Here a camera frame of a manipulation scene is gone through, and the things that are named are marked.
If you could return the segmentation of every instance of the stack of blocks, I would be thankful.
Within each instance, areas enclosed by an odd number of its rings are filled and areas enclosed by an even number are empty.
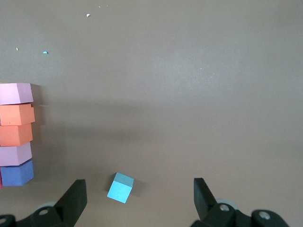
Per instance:
[[[121,173],[116,173],[107,197],[122,203],[126,203],[128,196],[133,188],[133,183],[133,178]]]
[[[31,102],[30,84],[0,84],[0,188],[22,186],[34,177]]]

